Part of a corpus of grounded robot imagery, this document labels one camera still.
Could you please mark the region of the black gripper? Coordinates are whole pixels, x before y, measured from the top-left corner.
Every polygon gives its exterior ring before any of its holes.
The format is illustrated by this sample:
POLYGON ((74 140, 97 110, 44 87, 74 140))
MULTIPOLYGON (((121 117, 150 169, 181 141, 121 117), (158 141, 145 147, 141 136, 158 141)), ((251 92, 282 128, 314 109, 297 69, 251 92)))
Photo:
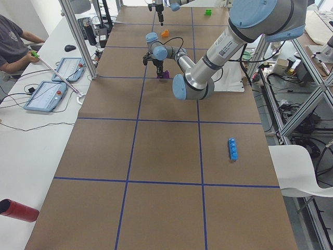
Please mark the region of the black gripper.
POLYGON ((158 14, 159 21, 164 21, 163 11, 164 11, 164 4, 163 0, 155 0, 156 5, 156 12, 158 14))
POLYGON ((157 78, 163 78, 163 61, 154 59, 153 65, 156 67, 157 78))

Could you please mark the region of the silver UR robot arm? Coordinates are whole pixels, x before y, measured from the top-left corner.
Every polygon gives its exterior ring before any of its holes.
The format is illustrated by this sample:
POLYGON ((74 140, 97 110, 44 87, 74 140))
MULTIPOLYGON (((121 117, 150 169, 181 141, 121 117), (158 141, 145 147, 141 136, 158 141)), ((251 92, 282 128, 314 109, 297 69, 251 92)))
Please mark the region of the silver UR robot arm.
POLYGON ((169 5, 172 11, 177 11, 180 9, 182 5, 186 5, 192 1, 193 0, 170 0, 170 1, 155 0, 152 1, 151 4, 148 4, 148 9, 149 11, 152 11, 152 9, 155 8, 159 22, 161 23, 161 25, 163 25, 164 22, 163 11, 165 6, 169 5))
POLYGON ((146 35, 148 52, 143 64, 152 61, 157 75, 163 74, 163 61, 173 59, 182 70, 173 79, 172 90, 177 99, 201 100, 214 91, 212 76, 245 44, 260 35, 267 42, 300 37, 305 28, 307 1, 234 1, 229 12, 228 27, 215 40, 198 62, 193 62, 181 46, 162 44, 154 32, 146 35))

